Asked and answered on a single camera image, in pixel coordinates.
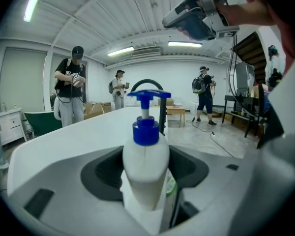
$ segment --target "black desk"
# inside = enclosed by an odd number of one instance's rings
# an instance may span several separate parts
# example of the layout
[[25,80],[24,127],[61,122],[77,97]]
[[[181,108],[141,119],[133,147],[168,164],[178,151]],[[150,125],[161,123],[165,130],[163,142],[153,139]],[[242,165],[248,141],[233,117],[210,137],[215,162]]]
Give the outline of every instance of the black desk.
[[[255,119],[251,115],[249,115],[249,117],[244,117],[244,116],[240,116],[240,115],[237,115],[237,114],[226,112],[227,101],[234,101],[235,104],[237,102],[236,102],[235,98],[232,95],[225,95],[224,99],[225,99],[225,105],[224,105],[224,113],[223,113],[222,123],[224,122],[225,114],[229,114],[229,115],[233,116],[232,117],[232,123],[234,122],[235,117],[247,120],[248,125],[247,125],[247,130],[246,130],[246,133],[245,133],[245,137],[247,137],[247,134],[248,134],[248,131],[249,131],[249,128],[250,128],[250,124],[251,123],[256,123],[257,128],[256,128],[255,133],[254,133],[254,135],[256,136],[257,132],[258,132],[258,128],[259,128],[259,117],[257,119]],[[259,99],[257,99],[257,98],[236,96],[236,99],[240,103],[242,103],[243,105],[248,105],[248,111],[252,111],[254,106],[259,106]]]

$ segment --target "woman in white shirt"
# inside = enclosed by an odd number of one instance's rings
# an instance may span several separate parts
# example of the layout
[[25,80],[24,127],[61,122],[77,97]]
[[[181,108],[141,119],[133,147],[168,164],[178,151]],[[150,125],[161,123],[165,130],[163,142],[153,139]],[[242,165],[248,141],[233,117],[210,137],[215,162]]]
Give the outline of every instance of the woman in white shirt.
[[279,57],[279,52],[274,45],[268,48],[269,62],[265,67],[265,83],[269,86],[269,78],[273,74],[273,70],[276,68],[278,73],[284,74],[285,60]]
[[115,102],[115,109],[118,110],[123,108],[124,88],[125,85],[122,83],[121,78],[123,77],[124,71],[118,70],[116,76],[113,78],[113,100]]

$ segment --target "black shorts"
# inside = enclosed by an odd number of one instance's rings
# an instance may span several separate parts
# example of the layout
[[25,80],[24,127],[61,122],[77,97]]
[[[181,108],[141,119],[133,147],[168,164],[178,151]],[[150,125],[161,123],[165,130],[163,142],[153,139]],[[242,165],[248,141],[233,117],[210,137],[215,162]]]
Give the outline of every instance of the black shorts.
[[198,110],[203,110],[206,107],[206,112],[208,114],[213,113],[213,99],[210,97],[206,97],[206,95],[199,95],[199,105]]

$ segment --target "black t-shirt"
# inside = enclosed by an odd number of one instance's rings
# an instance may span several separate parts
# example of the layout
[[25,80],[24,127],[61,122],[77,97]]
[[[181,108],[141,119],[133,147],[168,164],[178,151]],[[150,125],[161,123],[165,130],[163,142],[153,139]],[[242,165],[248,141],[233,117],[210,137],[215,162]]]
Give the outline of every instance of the black t-shirt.
[[[68,59],[64,59],[63,61],[61,61],[58,68],[56,69],[56,71],[59,71],[63,74],[67,73],[67,75],[77,73],[80,76],[85,78],[85,66],[84,65],[83,65],[83,69],[81,71],[80,65],[75,65],[75,64],[73,64],[72,61],[71,61],[70,65],[68,66],[68,68],[66,69],[67,63],[68,63]],[[62,88],[59,89],[58,96],[66,97],[66,98],[81,97],[82,96],[81,88],[76,88],[76,87],[72,86],[71,84],[68,84],[68,85],[63,86]]]
[[199,97],[212,98],[211,87],[210,87],[210,84],[212,83],[211,76],[209,76],[208,74],[206,74],[203,77],[203,80],[204,80],[205,85],[206,85],[206,91],[204,93],[199,94]]

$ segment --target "black shoe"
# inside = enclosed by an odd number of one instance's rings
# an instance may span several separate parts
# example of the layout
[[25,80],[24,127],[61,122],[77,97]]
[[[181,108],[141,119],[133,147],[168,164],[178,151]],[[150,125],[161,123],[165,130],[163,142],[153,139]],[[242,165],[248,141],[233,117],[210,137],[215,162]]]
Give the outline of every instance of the black shoe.
[[215,123],[215,122],[213,122],[212,120],[209,120],[209,121],[208,121],[208,125],[209,125],[209,126],[215,126],[215,125],[216,125],[216,123]]

